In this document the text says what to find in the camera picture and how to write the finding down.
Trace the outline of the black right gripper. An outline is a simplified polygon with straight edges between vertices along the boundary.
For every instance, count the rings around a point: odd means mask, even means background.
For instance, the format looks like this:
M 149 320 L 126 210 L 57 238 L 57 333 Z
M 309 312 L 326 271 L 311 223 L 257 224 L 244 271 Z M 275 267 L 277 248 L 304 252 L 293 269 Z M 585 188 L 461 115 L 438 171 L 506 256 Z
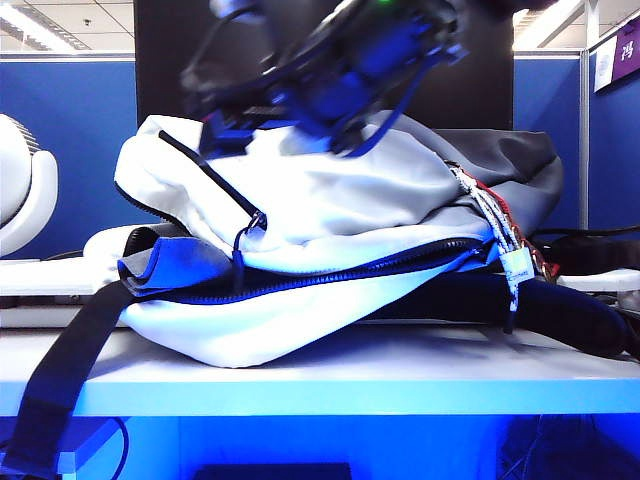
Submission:
M 287 153 L 367 153 L 396 123 L 427 72 L 464 54 L 451 1 L 343 1 L 288 60 L 277 92 L 239 95 L 239 128 L 202 123 L 202 156 L 246 154 L 254 130 L 294 126 Z

